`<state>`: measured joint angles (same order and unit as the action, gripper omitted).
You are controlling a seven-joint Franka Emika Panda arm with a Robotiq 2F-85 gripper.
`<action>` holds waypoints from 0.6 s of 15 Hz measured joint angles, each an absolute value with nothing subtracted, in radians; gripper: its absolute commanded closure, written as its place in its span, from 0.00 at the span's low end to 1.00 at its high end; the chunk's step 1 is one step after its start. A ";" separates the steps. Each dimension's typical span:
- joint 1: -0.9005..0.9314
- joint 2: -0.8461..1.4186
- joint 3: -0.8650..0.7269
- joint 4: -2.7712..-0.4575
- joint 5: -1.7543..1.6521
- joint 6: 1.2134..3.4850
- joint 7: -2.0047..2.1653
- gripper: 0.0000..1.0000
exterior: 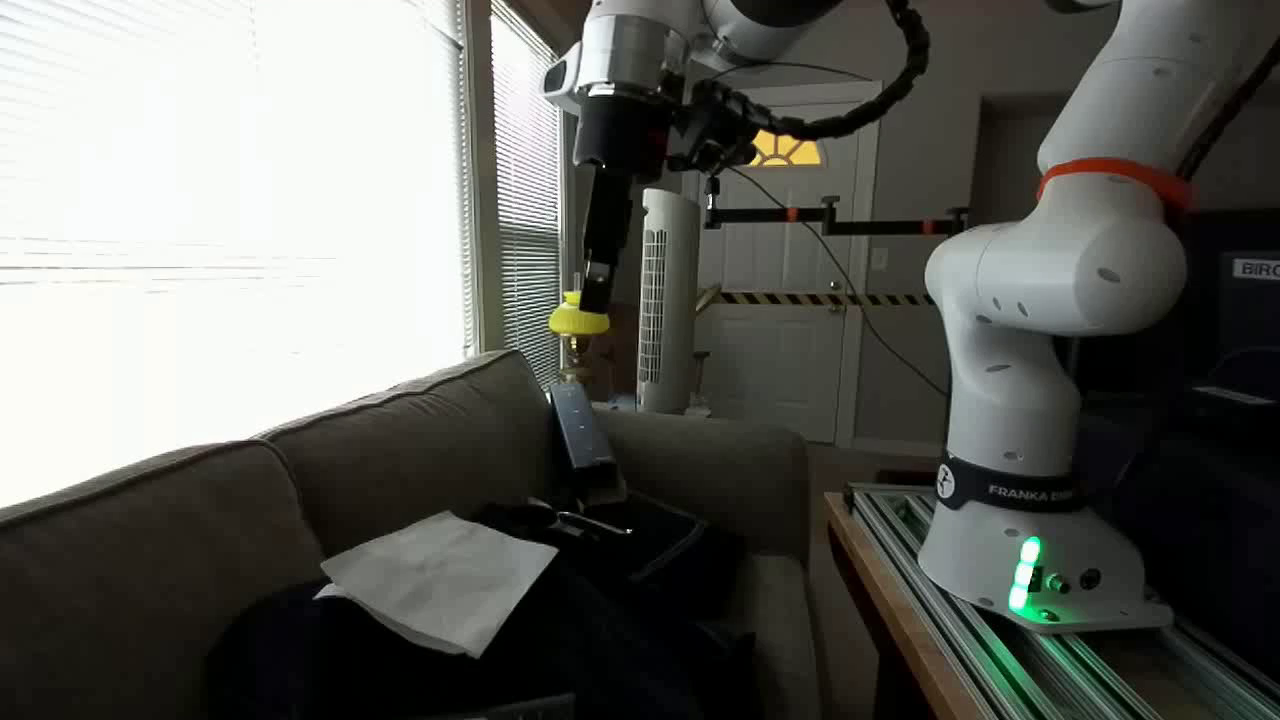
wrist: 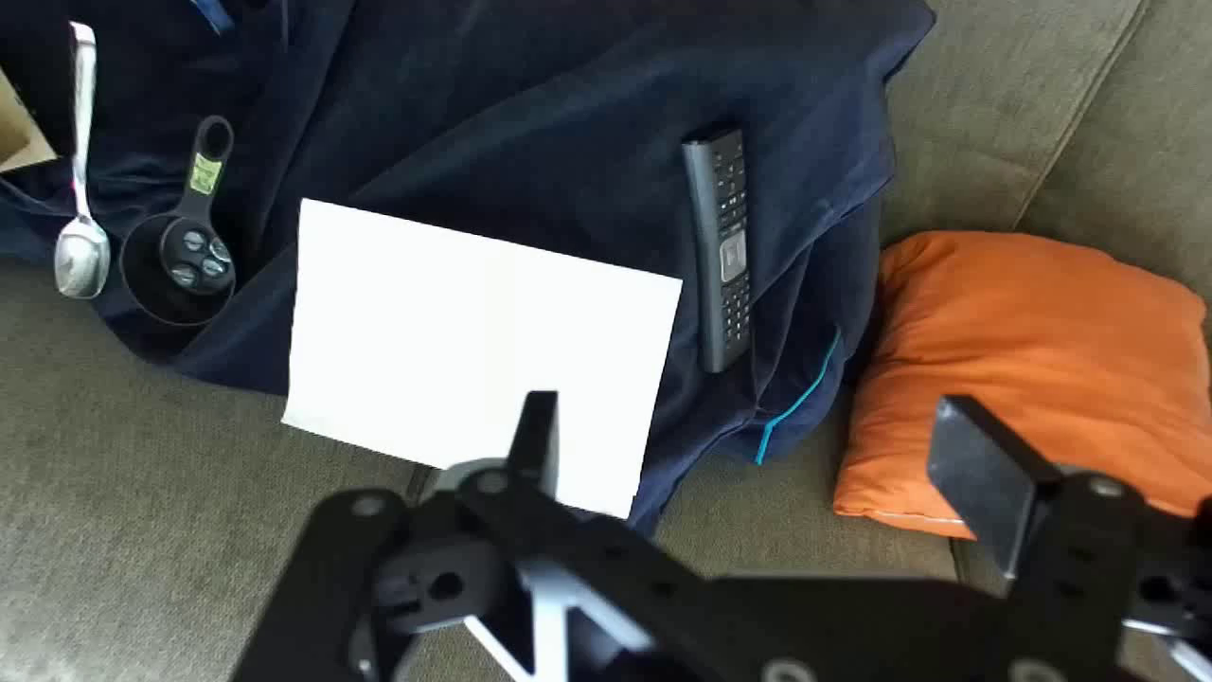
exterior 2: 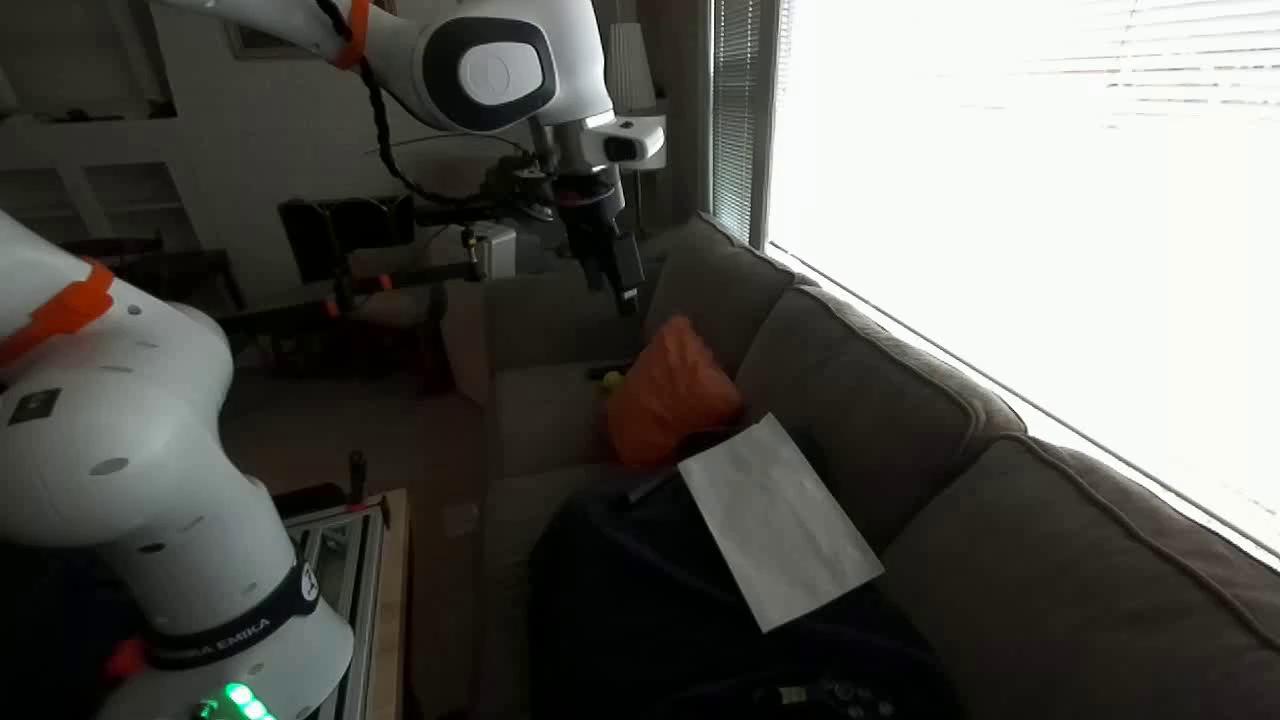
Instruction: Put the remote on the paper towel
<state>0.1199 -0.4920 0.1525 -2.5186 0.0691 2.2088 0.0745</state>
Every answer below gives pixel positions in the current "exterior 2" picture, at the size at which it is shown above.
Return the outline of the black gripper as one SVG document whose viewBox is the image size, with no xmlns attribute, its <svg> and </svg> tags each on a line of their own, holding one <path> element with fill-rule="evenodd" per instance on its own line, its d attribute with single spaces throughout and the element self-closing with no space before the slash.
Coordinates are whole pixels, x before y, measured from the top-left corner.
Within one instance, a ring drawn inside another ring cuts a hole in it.
<svg viewBox="0 0 1280 720">
<path fill-rule="evenodd" d="M 646 308 L 646 281 L 637 235 L 625 229 L 619 175 L 614 170 L 566 173 L 551 180 L 551 200 L 583 281 L 614 289 L 615 312 L 637 315 Z"/>
</svg>

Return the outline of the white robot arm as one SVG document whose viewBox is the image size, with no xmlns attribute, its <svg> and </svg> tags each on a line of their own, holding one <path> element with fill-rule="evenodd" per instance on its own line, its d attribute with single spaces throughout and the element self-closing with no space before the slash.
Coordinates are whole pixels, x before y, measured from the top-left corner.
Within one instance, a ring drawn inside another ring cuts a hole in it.
<svg viewBox="0 0 1280 720">
<path fill-rule="evenodd" d="M 371 0 L 173 0 L 382 84 L 441 132 L 531 119 L 551 210 L 583 278 L 619 308 L 646 262 L 619 175 L 663 150 L 610 92 L 591 0 L 457 0 L 403 19 Z M 273 494 L 220 443 L 232 349 L 21 219 L 0 219 L 0 538 L 93 547 L 143 618 L 143 663 L 99 720 L 307 720 L 358 656 Z"/>
</svg>

